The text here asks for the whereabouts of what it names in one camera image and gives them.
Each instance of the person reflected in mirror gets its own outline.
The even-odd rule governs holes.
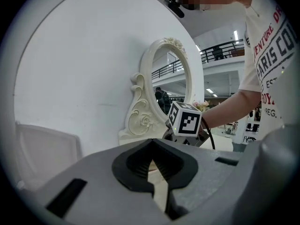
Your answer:
[[[161,90],[160,87],[157,87],[155,89],[155,98],[164,114],[168,115],[171,108],[171,101],[169,95],[165,91]]]
[[[284,124],[269,89],[284,70],[300,55],[298,38],[288,18],[275,0],[179,0],[181,4],[207,5],[220,9],[239,2],[245,7],[243,33],[245,65],[238,92],[221,104],[205,111],[202,117],[215,128],[247,116],[262,100],[258,139]]]

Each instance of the black cable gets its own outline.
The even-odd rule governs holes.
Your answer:
[[[215,143],[214,143],[214,139],[212,138],[212,135],[211,135],[211,132],[210,132],[210,128],[208,127],[205,119],[202,117],[201,120],[203,120],[203,123],[208,131],[208,134],[210,135],[210,140],[211,140],[211,145],[212,145],[212,149],[213,150],[216,150],[216,147],[215,147]]]

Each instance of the balcony railing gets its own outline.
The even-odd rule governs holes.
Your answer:
[[[222,43],[213,47],[201,50],[201,59],[203,63],[209,63],[226,58],[238,57],[245,55],[243,39]],[[152,79],[160,78],[169,73],[182,71],[183,65],[180,60],[176,60],[152,73]]]
[[[244,40],[230,41],[201,50],[202,63],[245,55]]]
[[[166,74],[176,73],[176,72],[180,72],[183,70],[184,70],[184,68],[183,68],[183,65],[180,62],[180,60],[176,60],[175,62],[171,62],[170,64],[154,71],[152,73],[152,79],[160,78],[161,76],[164,76]]]

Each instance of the white mirror frame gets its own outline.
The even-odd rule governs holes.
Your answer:
[[[181,61],[186,75],[185,103],[192,103],[192,76],[182,43],[174,38],[163,38],[151,44],[142,57],[140,72],[131,76],[136,85],[131,87],[134,98],[125,119],[125,129],[119,132],[119,144],[132,143],[148,138],[162,138],[166,132],[168,116],[160,109],[152,85],[152,63],[160,48],[168,48]]]

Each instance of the ornate mirror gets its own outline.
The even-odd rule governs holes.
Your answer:
[[[188,58],[182,43],[172,37],[151,44],[142,57],[140,72],[133,74],[131,81],[135,83],[131,88],[134,98],[125,119],[125,129],[119,132],[120,145],[162,138],[168,119],[168,98],[170,104],[180,99],[192,102]],[[158,99],[156,91],[163,98]]]

